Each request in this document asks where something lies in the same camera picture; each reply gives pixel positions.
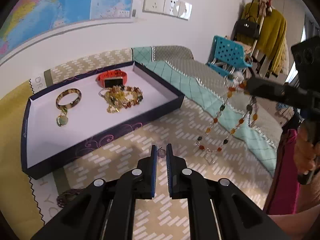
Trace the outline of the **person's right hand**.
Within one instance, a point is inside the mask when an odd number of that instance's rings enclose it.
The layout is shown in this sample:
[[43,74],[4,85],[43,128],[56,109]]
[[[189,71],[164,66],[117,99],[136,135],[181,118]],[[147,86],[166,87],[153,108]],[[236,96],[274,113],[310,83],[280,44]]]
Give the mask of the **person's right hand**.
[[298,129],[293,160],[299,174],[308,174],[319,168],[319,143],[314,146],[308,142],[308,131],[304,124]]

